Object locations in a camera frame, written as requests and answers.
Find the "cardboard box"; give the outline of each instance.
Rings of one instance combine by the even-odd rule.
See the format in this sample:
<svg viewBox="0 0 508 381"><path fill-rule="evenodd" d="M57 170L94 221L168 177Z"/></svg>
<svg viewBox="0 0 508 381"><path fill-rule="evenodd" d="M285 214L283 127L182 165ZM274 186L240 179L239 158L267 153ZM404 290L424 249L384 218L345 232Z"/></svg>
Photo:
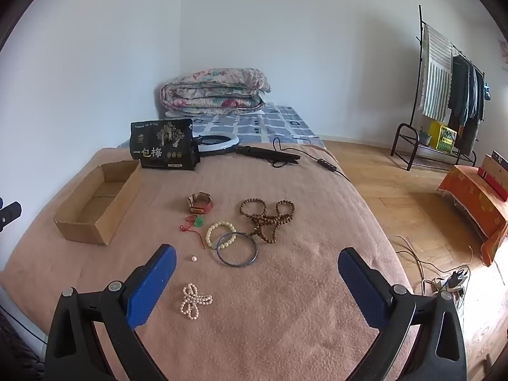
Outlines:
<svg viewBox="0 0 508 381"><path fill-rule="evenodd" d="M107 245L143 183L138 160L92 170L60 205L55 223L68 241Z"/></svg>
<svg viewBox="0 0 508 381"><path fill-rule="evenodd" d="M484 169L499 183L505 191L508 191L508 171L489 155L485 155L482 163Z"/></svg>
<svg viewBox="0 0 508 381"><path fill-rule="evenodd" d="M484 179L492 187L492 189L497 192L504 202L508 201L508 192L483 168L478 168L478 176Z"/></svg>
<svg viewBox="0 0 508 381"><path fill-rule="evenodd" d="M432 136L429 146L446 153L451 153L457 132L451 130L446 124L433 120L428 131Z"/></svg>
<svg viewBox="0 0 508 381"><path fill-rule="evenodd" d="M503 169L508 170L508 160L503 158L499 153L497 153L495 150L492 151L492 158L498 162L501 166L503 166Z"/></svg>

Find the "clothes rack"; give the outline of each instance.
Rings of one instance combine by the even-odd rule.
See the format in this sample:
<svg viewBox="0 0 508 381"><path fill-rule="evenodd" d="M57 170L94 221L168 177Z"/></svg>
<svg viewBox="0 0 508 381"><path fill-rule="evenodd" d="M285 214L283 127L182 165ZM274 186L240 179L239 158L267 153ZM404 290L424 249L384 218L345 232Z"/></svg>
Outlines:
<svg viewBox="0 0 508 381"><path fill-rule="evenodd" d="M414 161L415 161L416 153L418 152L419 148L420 149L424 149L424 150L433 151L435 153L443 154L443 155L446 155L446 156L450 156L450 157L456 159L455 164L459 164L459 161L463 160L463 161L469 162L473 166L475 166L476 165L476 161L477 161L477 156L476 156L476 153L474 151L472 152L473 159L471 159L469 156L461 153L460 149L458 149L457 151L452 150L451 153L447 153L447 152L444 152L444 151L441 151L441 150L434 149L434 148L432 148L430 146L424 145L424 144L420 143L420 138L419 138L419 135L418 135L418 130L416 130L413 127L413 125L412 125L413 124L413 120L415 118L415 111L416 111L416 106L417 106L417 101L418 101L418 90L420 89L420 76L421 76L421 73L422 73L423 29L424 29L424 26L427 24L426 22L423 21L423 18L422 18L422 6L421 5L418 5L418 10L419 10L419 13L420 13L420 38L417 37L417 40L420 42L420 66L418 67L418 82L417 82L417 86L416 86L415 103L413 104L413 110L412 110L412 113L411 113L410 123L409 124L407 124L407 123L401 123L399 125L399 127L397 128L397 132L395 133L395 139L393 140L393 146L392 146L392 150L390 152L390 156L397 155L397 157L401 158L407 164L406 170L411 170L412 166L422 166L424 168L433 168L433 169L439 169L439 170L448 170L448 169L445 169L445 168L440 167L440 166L435 166L435 165L430 165L430 164L415 163ZM476 70L478 70L478 72L480 72L483 75L483 77L485 77L485 73L482 72L479 68L477 68L467 58L467 56L464 53L462 53L462 51L460 49L458 49L454 44L452 44L452 47L457 51L458 54L460 54L469 63L471 63L473 65L473 67ZM413 133L415 134L415 137L408 136L408 135L401 135L400 134L400 130L403 127L407 127L408 129L412 130ZM397 143L399 141L399 138L403 138L403 140L405 140L406 142L410 143L413 146L411 154L402 153L402 152L398 152L398 151L395 150L397 148ZM409 156L410 159L406 160L406 158L404 158L403 156ZM418 158L429 160L429 161L434 161L434 162L437 162L437 163L451 164L448 161L439 160L439 159L433 159L433 158L425 157L425 156L418 156Z"/></svg>

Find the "wooden bead bracelet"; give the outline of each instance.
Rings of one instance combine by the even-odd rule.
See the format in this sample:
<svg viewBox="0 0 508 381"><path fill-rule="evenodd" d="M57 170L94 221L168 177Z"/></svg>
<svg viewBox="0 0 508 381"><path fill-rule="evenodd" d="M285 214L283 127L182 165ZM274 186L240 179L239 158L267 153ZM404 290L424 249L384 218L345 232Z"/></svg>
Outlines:
<svg viewBox="0 0 508 381"><path fill-rule="evenodd" d="M245 211L243 210L243 207L250 202L258 202L258 203L262 204L263 211L261 213L253 213L253 214L245 213ZM280 212L280 207L283 204L291 207L291 211L289 213L281 213ZM267 211L267 206L266 206L265 201L263 201L262 199L258 199L258 198L246 199L240 205L240 213L243 216L248 217L255 226L254 230L251 233L249 233L248 235L249 236L258 235L266 243L275 243L277 241L277 230L280 228L280 226L283 224L288 224L289 222L291 222L293 220L293 216L295 214L295 204L291 201L286 201L286 200L278 201L275 204L275 211L277 212L276 215L267 215L266 211ZM267 226L267 225L274 225L274 229L272 232L272 239L268 239L266 237L265 233L263 232L263 226Z"/></svg>

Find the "bangle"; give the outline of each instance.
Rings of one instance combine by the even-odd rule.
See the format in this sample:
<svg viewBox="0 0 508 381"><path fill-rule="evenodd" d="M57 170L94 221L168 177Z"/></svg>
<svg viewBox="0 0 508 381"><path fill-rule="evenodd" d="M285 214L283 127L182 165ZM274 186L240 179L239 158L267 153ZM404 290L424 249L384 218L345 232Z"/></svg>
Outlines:
<svg viewBox="0 0 508 381"><path fill-rule="evenodd" d="M254 253L254 256L249 259L248 261L245 261L244 263L242 264L232 264L228 261L226 261L221 255L220 255L220 252L219 252L219 248L222 246L220 243L224 240L224 239L227 239L229 238L230 236L233 236L235 237L234 235L242 235L242 236L245 236L247 237L248 239L251 240L252 244L254 245L254 249L256 250L255 253ZM217 256L219 257L219 259L224 262L226 265L228 266L232 266L233 268L241 268L241 267L244 267L244 266L248 266L250 264L252 264L252 262L254 262L256 260L256 257L257 257L257 243L256 241L252 238L252 236L250 236L249 234L246 234L244 232L229 232L225 235L222 236L222 238L220 238L218 241L217 241L217 246L215 247L215 250L217 251Z"/></svg>
<svg viewBox="0 0 508 381"><path fill-rule="evenodd" d="M211 249L215 249L215 248L212 246L212 241L210 240L210 236L212 234L212 230L214 230L218 226L227 226L229 229L231 229L231 232L236 232L235 227L232 224L230 224L229 222L217 222L216 224L213 224L212 226L210 226L208 228L208 231L206 232L205 241L206 241L208 247ZM236 239L236 236L233 236L227 242L220 244L220 249L227 248L230 244L232 244L235 241L235 239Z"/></svg>

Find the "red string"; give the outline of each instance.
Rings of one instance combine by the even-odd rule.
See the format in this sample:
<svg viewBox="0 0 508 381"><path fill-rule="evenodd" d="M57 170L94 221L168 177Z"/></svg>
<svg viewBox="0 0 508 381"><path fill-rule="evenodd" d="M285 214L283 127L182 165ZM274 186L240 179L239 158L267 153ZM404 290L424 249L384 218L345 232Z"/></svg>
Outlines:
<svg viewBox="0 0 508 381"><path fill-rule="evenodd" d="M203 249L206 249L205 248L205 244L203 243L203 238L202 238L201 234L198 231L194 231L194 230L191 229L191 227L194 225L194 222L196 221L196 219L197 219L197 215L187 216L185 218L185 221L189 222L189 224L187 226L180 225L180 230L182 232L194 232L194 233L196 233L199 236L199 240L201 241L201 245L203 246Z"/></svg>

